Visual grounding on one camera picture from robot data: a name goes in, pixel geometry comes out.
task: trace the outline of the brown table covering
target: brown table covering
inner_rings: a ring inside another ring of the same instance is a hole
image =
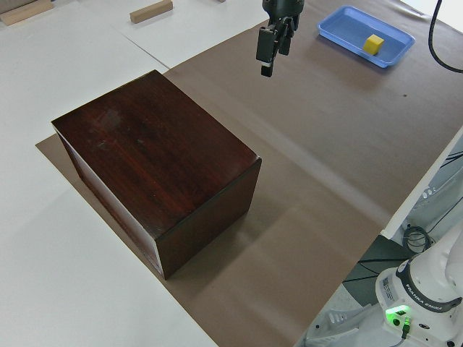
[[[416,43],[381,69],[318,36],[352,5]],[[292,346],[463,125],[463,76],[434,62],[430,18],[400,1],[306,1],[272,78],[258,26],[166,76],[263,158],[251,209],[165,286],[220,347]],[[441,58],[463,35],[440,22]]]

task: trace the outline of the wooden box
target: wooden box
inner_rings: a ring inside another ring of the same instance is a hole
[[[157,71],[52,124],[164,278],[250,207],[261,159]]]

